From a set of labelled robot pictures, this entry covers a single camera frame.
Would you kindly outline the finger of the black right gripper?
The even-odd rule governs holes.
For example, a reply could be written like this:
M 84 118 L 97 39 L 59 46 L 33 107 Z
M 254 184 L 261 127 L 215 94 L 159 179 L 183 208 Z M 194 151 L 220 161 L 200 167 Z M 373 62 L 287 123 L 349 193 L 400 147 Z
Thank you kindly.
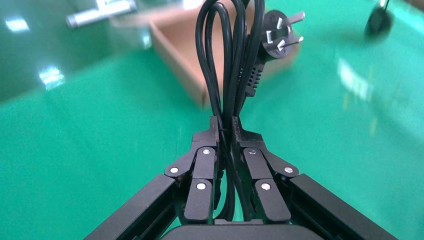
M 388 10 L 388 4 L 376 5 L 367 19 L 364 36 L 366 38 L 387 38 L 391 33 L 394 16 Z

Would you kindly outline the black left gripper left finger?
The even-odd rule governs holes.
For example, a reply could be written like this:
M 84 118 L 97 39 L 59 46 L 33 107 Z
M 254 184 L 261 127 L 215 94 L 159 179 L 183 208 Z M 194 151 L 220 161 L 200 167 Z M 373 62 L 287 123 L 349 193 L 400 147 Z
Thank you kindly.
M 190 150 L 97 226 L 87 240 L 158 240 L 176 218 L 211 224 L 219 166 L 219 125 L 194 133 Z

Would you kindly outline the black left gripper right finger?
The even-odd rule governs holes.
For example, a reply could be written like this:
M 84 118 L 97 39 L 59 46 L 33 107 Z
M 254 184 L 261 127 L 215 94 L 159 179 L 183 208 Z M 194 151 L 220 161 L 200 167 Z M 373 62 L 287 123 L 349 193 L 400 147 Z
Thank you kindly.
M 288 225 L 317 240 L 392 240 L 394 236 L 291 163 L 232 118 L 231 149 L 248 201 L 247 215 Z

